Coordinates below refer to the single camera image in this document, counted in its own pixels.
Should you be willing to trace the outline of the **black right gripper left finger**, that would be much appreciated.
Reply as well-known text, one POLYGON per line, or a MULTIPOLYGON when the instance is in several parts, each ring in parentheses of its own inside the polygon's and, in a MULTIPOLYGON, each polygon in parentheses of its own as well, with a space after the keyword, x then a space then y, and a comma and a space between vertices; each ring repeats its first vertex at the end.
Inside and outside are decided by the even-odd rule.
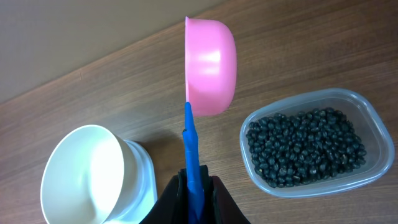
POLYGON ((186 170, 181 169, 140 224, 187 224, 188 196, 186 170))

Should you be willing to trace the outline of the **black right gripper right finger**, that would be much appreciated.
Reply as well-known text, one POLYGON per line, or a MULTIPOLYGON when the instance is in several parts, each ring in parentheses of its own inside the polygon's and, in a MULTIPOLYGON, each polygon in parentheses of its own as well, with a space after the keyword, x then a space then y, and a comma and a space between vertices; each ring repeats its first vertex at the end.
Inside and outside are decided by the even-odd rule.
POLYGON ((201 223, 250 224, 218 176, 210 176, 206 165, 200 166, 205 194, 201 223))

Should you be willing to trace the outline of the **white kitchen scale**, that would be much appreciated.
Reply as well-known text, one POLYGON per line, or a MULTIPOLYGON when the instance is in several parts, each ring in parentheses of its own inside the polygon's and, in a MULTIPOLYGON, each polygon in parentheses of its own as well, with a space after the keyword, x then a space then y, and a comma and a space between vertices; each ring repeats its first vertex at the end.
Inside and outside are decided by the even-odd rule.
POLYGON ((124 140, 133 155, 133 177, 126 188, 129 195, 120 194, 119 201, 123 206, 115 206, 112 217, 105 223, 140 223, 149 214, 157 201, 155 171, 152 159, 147 151, 138 143, 124 140))

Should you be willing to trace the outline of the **white bowl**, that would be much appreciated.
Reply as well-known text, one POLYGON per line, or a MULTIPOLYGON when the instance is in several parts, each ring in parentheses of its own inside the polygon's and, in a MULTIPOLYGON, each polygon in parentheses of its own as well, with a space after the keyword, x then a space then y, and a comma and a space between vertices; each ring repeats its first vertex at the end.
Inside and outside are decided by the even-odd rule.
POLYGON ((49 224, 104 223, 122 207, 133 177, 124 141, 98 125, 79 127, 56 146, 45 166, 40 202, 49 224))

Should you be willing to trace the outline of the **pink scoop with blue handle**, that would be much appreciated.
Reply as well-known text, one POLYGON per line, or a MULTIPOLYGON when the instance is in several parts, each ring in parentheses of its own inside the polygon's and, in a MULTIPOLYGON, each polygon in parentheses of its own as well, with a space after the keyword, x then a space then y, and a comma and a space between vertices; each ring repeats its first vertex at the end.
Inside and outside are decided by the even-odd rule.
POLYGON ((185 19, 185 162, 188 222, 200 223, 205 193, 200 177, 194 119, 215 116, 230 106, 237 79, 237 55, 230 29, 220 21, 185 19))

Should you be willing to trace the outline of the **black beans in container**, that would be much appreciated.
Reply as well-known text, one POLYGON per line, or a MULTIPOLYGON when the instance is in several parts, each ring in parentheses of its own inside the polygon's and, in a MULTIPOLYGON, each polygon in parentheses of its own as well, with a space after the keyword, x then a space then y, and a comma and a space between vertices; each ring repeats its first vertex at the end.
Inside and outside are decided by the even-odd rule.
POLYGON ((366 163, 352 122, 333 108, 265 116, 249 123, 245 137, 255 173, 272 188, 311 184, 366 163))

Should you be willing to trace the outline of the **clear plastic bean container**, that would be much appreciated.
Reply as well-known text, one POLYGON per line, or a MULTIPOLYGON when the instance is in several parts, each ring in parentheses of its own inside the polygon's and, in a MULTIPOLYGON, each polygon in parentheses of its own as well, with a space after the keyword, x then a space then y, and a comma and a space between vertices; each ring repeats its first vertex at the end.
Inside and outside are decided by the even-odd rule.
POLYGON ((395 149, 363 96, 332 88, 256 110, 240 130, 251 180, 285 198, 336 194, 369 184, 391 167, 395 149))

